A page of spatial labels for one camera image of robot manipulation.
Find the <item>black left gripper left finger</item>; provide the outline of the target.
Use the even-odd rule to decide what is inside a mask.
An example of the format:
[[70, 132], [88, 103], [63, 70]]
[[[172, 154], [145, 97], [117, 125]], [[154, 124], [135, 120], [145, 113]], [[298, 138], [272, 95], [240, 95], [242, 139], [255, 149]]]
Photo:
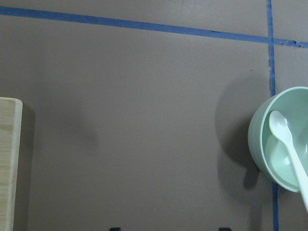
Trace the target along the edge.
[[120, 227], [111, 227], [109, 231], [120, 231]]

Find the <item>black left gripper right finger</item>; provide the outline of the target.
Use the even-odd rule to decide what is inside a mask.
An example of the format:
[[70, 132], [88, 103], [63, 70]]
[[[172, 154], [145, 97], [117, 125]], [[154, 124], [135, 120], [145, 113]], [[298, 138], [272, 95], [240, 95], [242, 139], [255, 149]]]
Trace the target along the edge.
[[219, 227], [218, 231], [231, 231], [229, 227]]

